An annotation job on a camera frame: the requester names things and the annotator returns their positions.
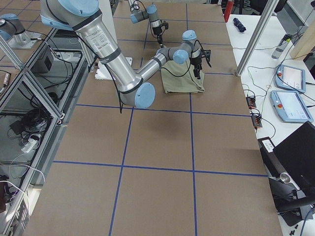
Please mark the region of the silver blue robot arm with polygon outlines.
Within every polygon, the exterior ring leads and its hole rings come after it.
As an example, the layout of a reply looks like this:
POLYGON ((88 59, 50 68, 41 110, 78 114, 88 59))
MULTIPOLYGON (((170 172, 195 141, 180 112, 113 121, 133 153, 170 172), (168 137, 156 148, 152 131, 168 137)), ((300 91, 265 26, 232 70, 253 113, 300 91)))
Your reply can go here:
POLYGON ((148 19, 152 36, 157 40, 160 47, 163 48, 162 36, 164 31, 168 29, 169 24, 160 19, 156 5, 151 4, 145 7, 140 0, 128 0, 127 2, 130 8, 130 19, 132 23, 136 24, 148 19))
POLYGON ((195 31, 183 33, 178 47, 161 48, 140 70, 134 71, 102 21, 97 0, 42 0, 43 24, 76 32, 113 74, 121 103, 137 108, 150 107, 156 91, 150 79, 169 60, 183 64, 190 60, 195 77, 200 76, 202 50, 195 31))

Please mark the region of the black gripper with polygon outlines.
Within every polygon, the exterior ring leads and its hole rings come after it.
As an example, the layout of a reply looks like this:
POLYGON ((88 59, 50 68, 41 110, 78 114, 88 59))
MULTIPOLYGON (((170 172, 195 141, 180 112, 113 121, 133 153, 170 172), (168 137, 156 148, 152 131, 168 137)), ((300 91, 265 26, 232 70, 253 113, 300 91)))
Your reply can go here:
POLYGON ((162 34, 163 34, 162 27, 161 26, 151 27, 151 31, 152 31, 153 36, 157 36, 157 42, 160 45, 160 47, 163 48, 164 44, 163 44, 163 38, 162 38, 162 34))
POLYGON ((193 70, 194 76, 197 79, 201 79, 200 69, 202 69, 202 56, 191 58, 191 64, 194 66, 194 70, 193 70))

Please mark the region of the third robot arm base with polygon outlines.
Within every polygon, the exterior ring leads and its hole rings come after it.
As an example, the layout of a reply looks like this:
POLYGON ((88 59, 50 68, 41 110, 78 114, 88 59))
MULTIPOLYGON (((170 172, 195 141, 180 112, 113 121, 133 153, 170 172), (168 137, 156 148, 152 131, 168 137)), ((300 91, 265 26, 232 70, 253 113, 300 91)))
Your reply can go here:
POLYGON ((13 13, 0 16, 0 35, 5 41, 8 41, 12 49, 29 50, 35 44, 18 16, 13 13))

